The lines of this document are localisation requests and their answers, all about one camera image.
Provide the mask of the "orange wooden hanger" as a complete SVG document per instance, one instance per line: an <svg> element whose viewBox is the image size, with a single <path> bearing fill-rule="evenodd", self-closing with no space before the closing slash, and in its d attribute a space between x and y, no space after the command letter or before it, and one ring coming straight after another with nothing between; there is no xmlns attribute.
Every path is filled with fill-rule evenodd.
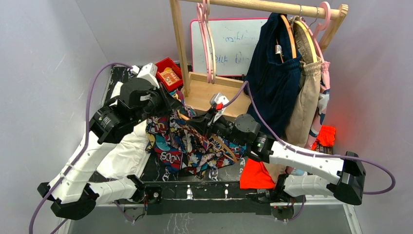
<svg viewBox="0 0 413 234"><path fill-rule="evenodd" d="M183 119L183 120L185 120L185 121L189 121L189 120L190 120L189 117L181 114L180 111L177 111L177 113L178 113L178 116L179 116L181 119ZM220 144L220 146L222 147L222 148L220 149L220 151L223 151L223 152L224 152L224 156L225 156L225 157L229 158L230 160L232 160L232 161L235 162L235 163L238 162L238 159L235 157L235 154L231 151L231 149L230 149L229 147L227 147L216 135L211 135L211 138L213 138L215 141L217 141L217 142Z"/></svg>

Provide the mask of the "comic print shorts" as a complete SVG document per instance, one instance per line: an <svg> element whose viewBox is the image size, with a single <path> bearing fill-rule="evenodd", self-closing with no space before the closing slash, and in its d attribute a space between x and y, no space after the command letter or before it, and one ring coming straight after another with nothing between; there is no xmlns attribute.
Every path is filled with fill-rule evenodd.
<svg viewBox="0 0 413 234"><path fill-rule="evenodd" d="M191 118L195 111L187 106L181 91L175 90L171 95L182 103L177 111ZM163 162L169 173L188 172L197 178L203 178L208 169L220 169L235 164L224 156L220 144L213 138L200 136L186 125L177 111L166 117L147 119L146 136L149 139L146 151L155 153ZM225 139L218 138L231 149L240 160L244 156L245 146L239 146Z"/></svg>

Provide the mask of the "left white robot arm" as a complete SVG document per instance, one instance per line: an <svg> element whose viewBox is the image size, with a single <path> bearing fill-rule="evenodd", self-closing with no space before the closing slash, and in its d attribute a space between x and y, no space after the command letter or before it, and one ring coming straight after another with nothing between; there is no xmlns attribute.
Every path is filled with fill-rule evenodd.
<svg viewBox="0 0 413 234"><path fill-rule="evenodd" d="M144 200L145 184L136 175L110 182L90 182L102 160L134 127L151 117L166 117L182 107L162 84L134 78L121 86L86 122L84 139L59 175L38 186L60 218L80 220L97 205L120 199Z"/></svg>

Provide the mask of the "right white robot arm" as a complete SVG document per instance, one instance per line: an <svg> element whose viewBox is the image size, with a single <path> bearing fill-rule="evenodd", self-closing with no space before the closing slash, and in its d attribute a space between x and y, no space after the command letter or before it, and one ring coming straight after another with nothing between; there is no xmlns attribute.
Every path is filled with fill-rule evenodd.
<svg viewBox="0 0 413 234"><path fill-rule="evenodd" d="M301 195L333 196L350 205L361 205L366 171L357 156L317 154L317 152L276 140L260 131L260 124L249 114L233 122L213 113L186 121L203 137L222 137L246 146L247 156L257 162L280 164L303 170L304 176L281 175L274 195L281 202Z"/></svg>

